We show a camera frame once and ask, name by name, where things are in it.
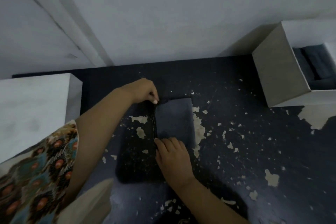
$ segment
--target box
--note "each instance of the box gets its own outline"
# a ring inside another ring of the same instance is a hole
[[[336,103],[336,90],[311,90],[292,48],[325,44],[336,73],[336,19],[282,21],[252,53],[269,107]]]
[[[69,73],[0,80],[0,163],[76,119],[81,99]]]

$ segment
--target clothes inside box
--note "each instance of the clothes inside box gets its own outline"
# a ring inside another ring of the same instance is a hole
[[[323,44],[293,48],[311,90],[335,90],[336,74]]]

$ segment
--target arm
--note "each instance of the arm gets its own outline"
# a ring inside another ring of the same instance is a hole
[[[196,180],[183,142],[155,139],[156,161],[167,183],[201,224],[249,223]]]
[[[131,104],[145,100],[157,104],[159,97],[153,82],[143,78],[113,90],[76,120],[79,143],[64,207],[75,199]]]

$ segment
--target white wall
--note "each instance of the white wall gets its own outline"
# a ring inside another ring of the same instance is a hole
[[[0,0],[0,79],[12,74],[92,67],[33,0]]]
[[[73,1],[116,65],[250,53],[262,25],[336,15],[336,0]]]

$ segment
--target patterned sleeve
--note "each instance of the patterned sleeve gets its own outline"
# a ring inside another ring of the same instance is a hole
[[[75,162],[78,133],[70,121],[0,164],[0,222],[56,223]]]

